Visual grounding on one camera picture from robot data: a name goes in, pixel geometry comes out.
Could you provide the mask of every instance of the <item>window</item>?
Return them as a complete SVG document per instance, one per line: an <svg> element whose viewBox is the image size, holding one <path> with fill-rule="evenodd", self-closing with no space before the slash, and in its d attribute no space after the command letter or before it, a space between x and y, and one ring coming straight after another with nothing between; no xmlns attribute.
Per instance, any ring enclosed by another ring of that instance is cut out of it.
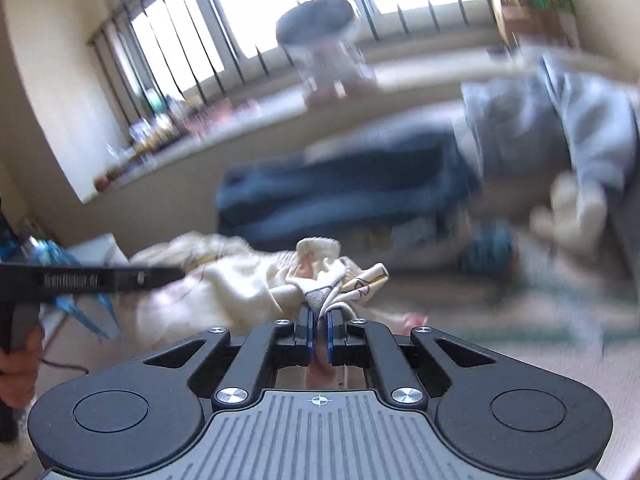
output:
<svg viewBox="0 0 640 480"><path fill-rule="evenodd" d="M120 39L140 83L129 88L135 94L142 86L165 96L199 92L210 98L272 75L293 63L277 47L276 21L304 1L127 0L111 21L125 29ZM486 0L351 1L362 18L358 41L494 26Z"/></svg>

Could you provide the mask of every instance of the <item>human hand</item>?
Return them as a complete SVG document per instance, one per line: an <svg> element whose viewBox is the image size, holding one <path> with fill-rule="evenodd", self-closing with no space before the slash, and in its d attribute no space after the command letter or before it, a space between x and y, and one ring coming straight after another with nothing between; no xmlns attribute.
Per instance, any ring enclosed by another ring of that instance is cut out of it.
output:
<svg viewBox="0 0 640 480"><path fill-rule="evenodd" d="M23 350L5 354L0 350L0 399L11 408L24 408L35 394L42 358L44 330L38 323L27 336Z"/></svg>

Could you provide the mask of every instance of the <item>screw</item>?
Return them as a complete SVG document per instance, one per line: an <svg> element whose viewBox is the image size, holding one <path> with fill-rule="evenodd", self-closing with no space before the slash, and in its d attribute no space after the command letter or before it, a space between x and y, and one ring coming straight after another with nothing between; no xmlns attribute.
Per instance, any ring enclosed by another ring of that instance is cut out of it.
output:
<svg viewBox="0 0 640 480"><path fill-rule="evenodd" d="M398 388L393 390L391 397L396 402L402 402L402 404L413 404L422 400L422 392L415 388Z"/></svg>
<svg viewBox="0 0 640 480"><path fill-rule="evenodd" d="M242 388L223 388L216 393L216 399L225 404L237 404L245 400L249 394Z"/></svg>

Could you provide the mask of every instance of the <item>black cable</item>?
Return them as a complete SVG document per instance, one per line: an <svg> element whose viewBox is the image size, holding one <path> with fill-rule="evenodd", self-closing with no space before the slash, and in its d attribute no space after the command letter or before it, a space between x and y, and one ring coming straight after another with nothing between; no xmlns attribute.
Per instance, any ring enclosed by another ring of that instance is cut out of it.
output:
<svg viewBox="0 0 640 480"><path fill-rule="evenodd" d="M51 368L58 368L60 370L75 370L77 372L82 372L84 375L89 374L89 369L80 365L63 365L46 359L41 359L40 361L42 362L42 364L50 366Z"/></svg>

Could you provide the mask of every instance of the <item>cream garment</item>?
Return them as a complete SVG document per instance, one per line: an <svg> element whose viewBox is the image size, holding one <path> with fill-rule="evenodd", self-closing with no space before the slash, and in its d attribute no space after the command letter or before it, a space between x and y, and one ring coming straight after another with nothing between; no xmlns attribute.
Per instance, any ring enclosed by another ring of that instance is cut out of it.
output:
<svg viewBox="0 0 640 480"><path fill-rule="evenodd" d="M327 238L301 240L295 251L261 253L241 238L189 233L136 254L131 263L188 271L186 279L138 302L128 332L132 329L140 350L212 326L243 335L269 320L295 318L305 300L321 315L340 306L348 316L371 318L364 305L388 279L382 264L363 271L340 257L340 244ZM403 316L381 320L403 332Z"/></svg>

